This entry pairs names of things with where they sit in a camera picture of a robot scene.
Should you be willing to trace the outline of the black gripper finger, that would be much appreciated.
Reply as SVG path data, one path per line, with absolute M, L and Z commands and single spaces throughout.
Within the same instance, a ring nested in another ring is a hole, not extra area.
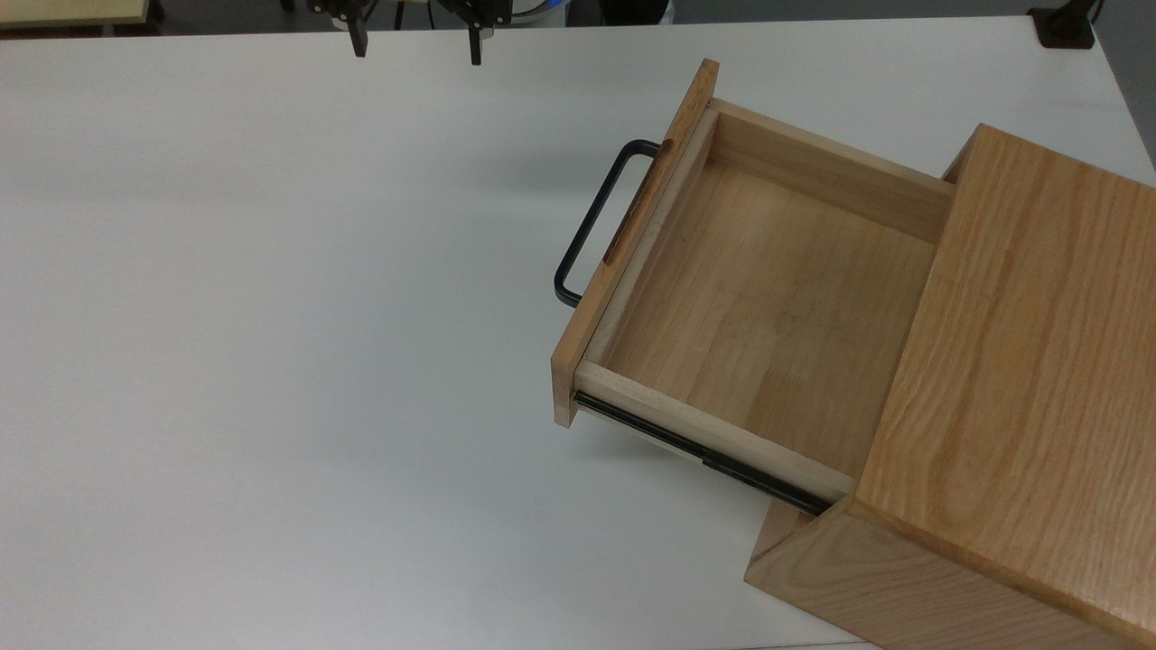
M 497 25 L 507 25 L 512 17 L 512 1 L 438 1 L 442 8 L 455 15 L 467 28 L 470 45 L 470 65 L 482 62 L 483 40 L 491 37 Z
M 355 56 L 364 58 L 368 50 L 368 19 L 378 3 L 379 1 L 314 0 L 310 1 L 309 9 L 311 13 L 329 16 L 331 23 L 350 37 Z

